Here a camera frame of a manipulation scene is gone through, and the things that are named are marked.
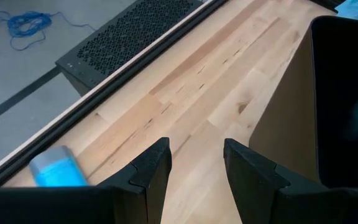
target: wooden table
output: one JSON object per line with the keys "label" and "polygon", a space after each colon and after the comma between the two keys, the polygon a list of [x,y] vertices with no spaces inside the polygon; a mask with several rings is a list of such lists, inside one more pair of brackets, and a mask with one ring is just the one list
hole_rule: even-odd
{"label": "wooden table", "polygon": [[[168,136],[162,223],[240,223],[224,138],[247,144],[309,23],[323,14],[332,12],[307,0],[229,0],[55,145],[67,145],[97,184]],[[33,185],[28,168],[6,184]]]}

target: wood grain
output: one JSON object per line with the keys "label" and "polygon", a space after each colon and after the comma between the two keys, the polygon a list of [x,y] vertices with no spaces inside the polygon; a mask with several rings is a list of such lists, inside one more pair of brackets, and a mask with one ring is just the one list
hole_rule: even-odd
{"label": "wood grain", "polygon": [[[162,223],[240,223],[223,140],[248,143],[309,23],[324,14],[307,0],[230,0],[55,145],[69,146],[97,184],[168,136]],[[31,185],[27,168],[6,184]]]}

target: black trim strip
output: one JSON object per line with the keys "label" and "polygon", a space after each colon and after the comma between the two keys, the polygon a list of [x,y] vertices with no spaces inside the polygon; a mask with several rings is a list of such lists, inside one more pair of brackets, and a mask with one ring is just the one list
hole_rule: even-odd
{"label": "black trim strip", "polygon": [[55,78],[60,73],[57,67],[54,67],[49,72],[42,75],[36,81],[32,82],[30,85],[26,86],[21,91],[17,92],[15,95],[4,101],[0,104],[0,115],[5,113],[7,110],[11,109],[18,102],[22,101],[24,98],[28,97],[35,90],[38,90],[45,83],[49,82],[51,79]]}
{"label": "black trim strip", "polygon": [[0,186],[25,167],[33,157],[46,150],[58,138],[63,136],[72,126],[81,121],[94,108],[100,105],[107,97],[112,95],[116,90],[123,86],[123,84],[128,82],[145,66],[163,53],[169,46],[174,44],[180,37],[185,35],[195,25],[205,19],[226,1],[227,0],[215,0],[205,6],[202,10],[197,12],[193,18],[184,22],[171,34],[168,34],[160,44],[153,46],[147,53],[143,54],[132,65],[128,66],[120,74],[118,74],[116,78],[110,80],[108,84],[98,89],[94,95],[85,99],[75,110],[69,112],[63,119],[56,122],[49,130],[42,133],[20,152],[1,165]]}

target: tangled blue cable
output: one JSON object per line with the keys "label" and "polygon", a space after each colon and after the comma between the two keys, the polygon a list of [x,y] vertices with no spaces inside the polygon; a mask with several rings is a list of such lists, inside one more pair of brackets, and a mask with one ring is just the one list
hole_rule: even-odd
{"label": "tangled blue cable", "polygon": [[[9,30],[9,35],[11,36],[10,45],[14,50],[22,51],[28,49],[31,45],[41,42],[47,38],[45,35],[44,29],[51,25],[51,17],[61,15],[61,17],[73,27],[89,27],[92,31],[95,31],[93,27],[89,24],[76,25],[69,22],[66,17],[61,12],[56,12],[54,14],[41,13],[35,11],[29,11],[19,16],[11,16],[6,11],[0,11],[0,22],[6,22],[7,28]],[[38,31],[41,31],[42,38],[35,40],[29,43],[24,48],[16,48],[13,45],[13,40],[15,38],[29,37],[36,34]]]}

